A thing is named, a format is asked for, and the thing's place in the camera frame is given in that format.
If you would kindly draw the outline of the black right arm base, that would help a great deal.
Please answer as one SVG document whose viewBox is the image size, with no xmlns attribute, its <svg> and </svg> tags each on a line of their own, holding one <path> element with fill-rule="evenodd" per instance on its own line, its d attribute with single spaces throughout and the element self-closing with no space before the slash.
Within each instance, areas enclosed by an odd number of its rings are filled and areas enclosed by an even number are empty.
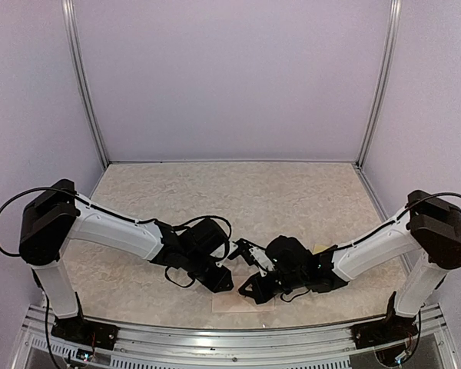
<svg viewBox="0 0 461 369">
<path fill-rule="evenodd" d="M 415 324 L 415 317 L 396 315 L 395 297 L 396 292 L 393 292 L 384 318 L 352 326 L 351 333 L 356 349 L 388 344 L 418 335 L 419 328 Z"/>
</svg>

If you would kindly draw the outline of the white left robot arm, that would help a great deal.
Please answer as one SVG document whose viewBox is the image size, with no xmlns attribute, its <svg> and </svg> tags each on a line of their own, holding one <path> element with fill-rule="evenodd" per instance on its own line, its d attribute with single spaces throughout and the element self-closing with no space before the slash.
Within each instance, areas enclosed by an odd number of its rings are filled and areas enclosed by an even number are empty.
<svg viewBox="0 0 461 369">
<path fill-rule="evenodd" d="M 231 250 L 231 237 L 221 227 L 223 218 L 200 216 L 181 225 L 131 218 L 94 203 L 66 178 L 36 193 L 23 211 L 19 256 L 32 268 L 55 316 L 62 319 L 63 331 L 77 342 L 91 336 L 92 326 L 80 315 L 81 303 L 64 260 L 76 244 L 99 244 L 181 269 L 212 293 L 234 287 L 231 271 L 223 265 Z"/>
</svg>

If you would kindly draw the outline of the round sticker sheet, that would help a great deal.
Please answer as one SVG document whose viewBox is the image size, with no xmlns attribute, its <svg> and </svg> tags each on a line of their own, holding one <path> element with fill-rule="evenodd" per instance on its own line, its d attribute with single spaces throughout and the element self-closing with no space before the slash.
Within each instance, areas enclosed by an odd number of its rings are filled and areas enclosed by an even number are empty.
<svg viewBox="0 0 461 369">
<path fill-rule="evenodd" d="M 323 245 L 323 244 L 315 244 L 312 248 L 313 254 L 322 254 L 325 252 L 335 251 L 337 249 L 337 245 Z"/>
</svg>

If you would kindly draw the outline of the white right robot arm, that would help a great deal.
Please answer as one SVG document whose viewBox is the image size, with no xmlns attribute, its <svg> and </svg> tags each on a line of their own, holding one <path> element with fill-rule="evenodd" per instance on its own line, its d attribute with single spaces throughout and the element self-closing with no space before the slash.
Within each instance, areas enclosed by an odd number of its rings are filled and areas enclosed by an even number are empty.
<svg viewBox="0 0 461 369">
<path fill-rule="evenodd" d="M 377 333 L 383 340 L 394 341 L 407 329 L 407 318 L 418 314 L 447 274 L 461 268 L 461 209 L 447 201 L 455 196 L 449 192 L 412 191 L 406 205 L 381 225 L 319 253 L 284 235 L 265 248 L 240 239 L 237 246 L 250 253 L 260 270 L 238 291 L 256 304 L 281 298 L 298 288 L 330 293 L 380 264 L 418 251 L 419 260 L 390 299 L 391 313 L 377 325 Z"/>
</svg>

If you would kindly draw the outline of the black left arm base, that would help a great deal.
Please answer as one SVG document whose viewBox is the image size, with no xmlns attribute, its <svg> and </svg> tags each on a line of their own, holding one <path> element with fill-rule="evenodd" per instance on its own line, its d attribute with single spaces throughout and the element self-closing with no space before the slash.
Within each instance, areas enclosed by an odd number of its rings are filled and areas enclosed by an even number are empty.
<svg viewBox="0 0 461 369">
<path fill-rule="evenodd" d="M 119 327 L 113 324 L 88 320 L 82 310 L 78 294 L 75 294 L 78 313 L 74 317 L 55 318 L 51 329 L 53 337 L 61 338 L 76 344 L 89 346 L 92 349 L 114 350 L 118 338 Z"/>
</svg>

